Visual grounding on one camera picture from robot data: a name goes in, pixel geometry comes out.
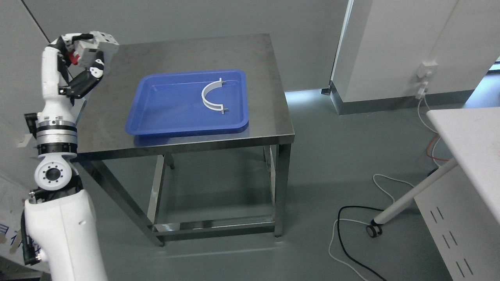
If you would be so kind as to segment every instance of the semicircular bracket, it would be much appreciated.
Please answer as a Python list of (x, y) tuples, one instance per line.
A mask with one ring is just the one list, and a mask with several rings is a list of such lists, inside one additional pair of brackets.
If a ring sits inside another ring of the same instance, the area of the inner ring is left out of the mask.
[(219, 78), (218, 81), (214, 81), (208, 85), (206, 85), (203, 90), (201, 91), (201, 99), (203, 100), (203, 104), (213, 110), (213, 111), (220, 111), (222, 114), (224, 114), (224, 111), (228, 110), (227, 108), (224, 108), (224, 105), (222, 103), (213, 103), (207, 100), (206, 96), (207, 94), (212, 91), (213, 89), (217, 89), (222, 87), (222, 84), (225, 83), (226, 81), (222, 81), (222, 78)]

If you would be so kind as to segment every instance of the blue tray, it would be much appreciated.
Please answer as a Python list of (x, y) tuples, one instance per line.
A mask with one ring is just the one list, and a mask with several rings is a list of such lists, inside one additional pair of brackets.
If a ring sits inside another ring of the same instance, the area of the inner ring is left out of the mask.
[[(222, 114), (207, 108), (202, 90), (222, 78), (222, 87), (206, 95), (211, 103), (224, 104)], [(232, 134), (248, 126), (247, 81), (239, 69), (153, 74), (142, 78), (125, 124), (136, 136), (183, 137)]]

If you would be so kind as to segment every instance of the robotic hand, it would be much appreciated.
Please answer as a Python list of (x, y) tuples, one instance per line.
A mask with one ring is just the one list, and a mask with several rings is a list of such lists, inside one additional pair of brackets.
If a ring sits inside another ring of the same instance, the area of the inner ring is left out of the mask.
[[(24, 203), (21, 235), (24, 262), (48, 262), (53, 281), (107, 281), (96, 232), (96, 216), (89, 194), (75, 167), (77, 117), (75, 99), (88, 94), (108, 70), (118, 51), (117, 41), (98, 31), (61, 35), (43, 51), (41, 113), (25, 114), (36, 138), (40, 164), (34, 172), (38, 185)], [(68, 66), (85, 70), (69, 80)], [(35, 255), (27, 233), (41, 246)]]

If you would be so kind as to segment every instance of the table leg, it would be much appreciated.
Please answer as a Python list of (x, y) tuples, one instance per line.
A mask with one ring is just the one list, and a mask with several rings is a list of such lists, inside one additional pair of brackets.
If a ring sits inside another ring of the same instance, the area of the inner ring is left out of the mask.
[(164, 246), (163, 237), (153, 234), (153, 223), (144, 214), (110, 169), (101, 160), (81, 161), (80, 165), (155, 245)]
[(172, 157), (172, 154), (165, 154), (164, 159), (166, 162), (166, 165), (170, 167), (170, 169), (175, 169), (176, 166), (174, 165), (174, 158)]
[(274, 189), (274, 236), (283, 235), (285, 220), (285, 200), (287, 195), (290, 152), (292, 144), (278, 144), (276, 155), (276, 181)]
[(270, 145), (264, 146), (264, 160), (267, 165), (267, 174), (269, 176), (269, 183), (271, 187), (271, 202), (272, 207), (275, 208), (275, 190), (276, 190), (276, 166), (273, 157), (273, 149)]
[(419, 193), (424, 191), (428, 186), (437, 181), (441, 176), (448, 173), (451, 169), (457, 166), (457, 160), (455, 158), (450, 159), (446, 164), (442, 165), (439, 169), (433, 172), (430, 176), (426, 177), (421, 183), (408, 191), (405, 195), (399, 198), (392, 205), (387, 207), (383, 212), (377, 215), (373, 221), (375, 225), (383, 225), (388, 221), (392, 220), (395, 216), (401, 213), (404, 209), (413, 202), (413, 198)]
[(158, 210), (160, 209), (160, 199), (162, 198), (162, 188), (165, 178), (165, 166), (170, 166), (166, 155), (158, 155), (156, 159), (156, 168), (154, 169), (151, 195), (149, 197), (149, 206), (147, 207), (147, 218), (153, 224), (157, 223)]

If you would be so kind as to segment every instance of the table top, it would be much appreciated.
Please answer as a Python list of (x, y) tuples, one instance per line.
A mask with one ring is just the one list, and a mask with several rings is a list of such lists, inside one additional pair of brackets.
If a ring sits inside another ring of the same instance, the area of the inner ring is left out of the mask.
[(500, 223), (500, 107), (431, 110), (427, 116)]
[[(246, 74), (246, 130), (172, 138), (138, 137), (125, 132), (143, 77), (219, 69), (240, 69)], [(77, 129), (78, 159), (86, 160), (291, 144), (295, 138), (268, 34), (121, 45), (113, 56), (111, 72), (92, 91)]]

